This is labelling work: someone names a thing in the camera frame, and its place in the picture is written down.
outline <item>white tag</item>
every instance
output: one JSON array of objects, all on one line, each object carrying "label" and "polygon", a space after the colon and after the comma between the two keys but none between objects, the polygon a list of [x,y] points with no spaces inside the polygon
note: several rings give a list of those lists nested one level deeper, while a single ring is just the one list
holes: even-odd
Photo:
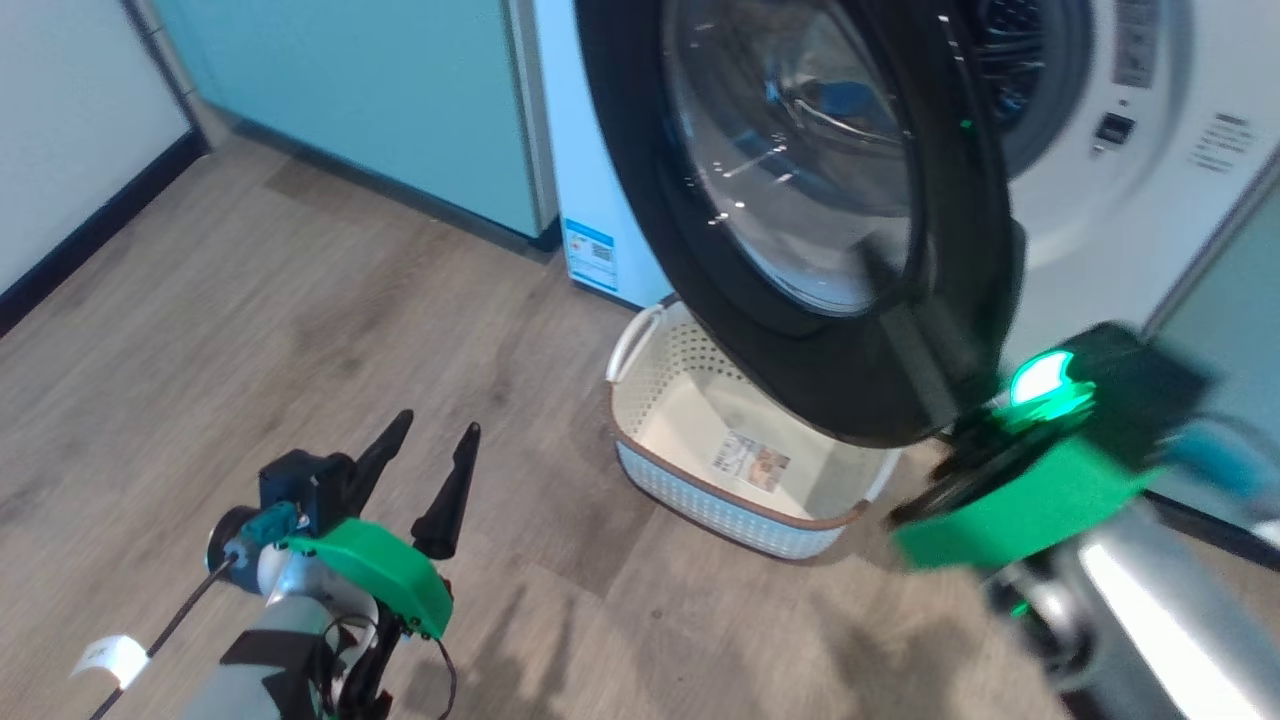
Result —
[{"label": "white tag", "polygon": [[712,461],[712,468],[764,492],[773,492],[790,462],[790,457],[763,442],[730,430]]},{"label": "white tag", "polygon": [[115,675],[120,689],[127,691],[133,680],[142,674],[147,662],[151,662],[151,659],[147,657],[147,651],[138,644],[138,641],[129,635],[111,635],[84,648],[84,655],[72,670],[72,676],[74,678],[90,667],[101,667]]}]

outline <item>washing machine door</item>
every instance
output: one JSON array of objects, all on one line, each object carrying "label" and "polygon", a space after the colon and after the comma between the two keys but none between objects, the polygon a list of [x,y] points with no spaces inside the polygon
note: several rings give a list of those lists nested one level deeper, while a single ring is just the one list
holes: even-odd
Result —
[{"label": "washing machine door", "polygon": [[995,395],[1021,242],[950,0],[577,13],[640,228],[762,389],[868,446],[927,437]]}]

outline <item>barcode sticker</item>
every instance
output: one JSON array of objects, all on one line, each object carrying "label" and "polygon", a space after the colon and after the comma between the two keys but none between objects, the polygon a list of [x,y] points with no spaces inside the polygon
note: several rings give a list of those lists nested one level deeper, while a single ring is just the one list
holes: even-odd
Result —
[{"label": "barcode sticker", "polygon": [[773,492],[790,462],[790,457],[763,442],[730,430],[712,460],[712,468],[764,492]]},{"label": "barcode sticker", "polygon": [[618,266],[612,237],[564,218],[564,258],[575,279],[617,292]]}]

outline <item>blue label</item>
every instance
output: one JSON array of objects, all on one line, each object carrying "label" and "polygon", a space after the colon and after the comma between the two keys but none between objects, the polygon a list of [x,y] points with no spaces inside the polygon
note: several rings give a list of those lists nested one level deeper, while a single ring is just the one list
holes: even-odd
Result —
[{"label": "blue label", "polygon": [[617,292],[618,265],[612,237],[564,218],[564,258],[575,278]]}]

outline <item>green light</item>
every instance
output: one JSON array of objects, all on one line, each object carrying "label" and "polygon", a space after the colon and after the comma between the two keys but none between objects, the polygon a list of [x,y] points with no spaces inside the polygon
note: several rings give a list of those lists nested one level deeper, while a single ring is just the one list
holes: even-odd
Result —
[{"label": "green light", "polygon": [[1070,361],[1071,354],[1059,350],[1027,363],[1014,373],[1009,400],[1021,405],[1069,386],[1071,379],[1066,377],[1066,364]]}]

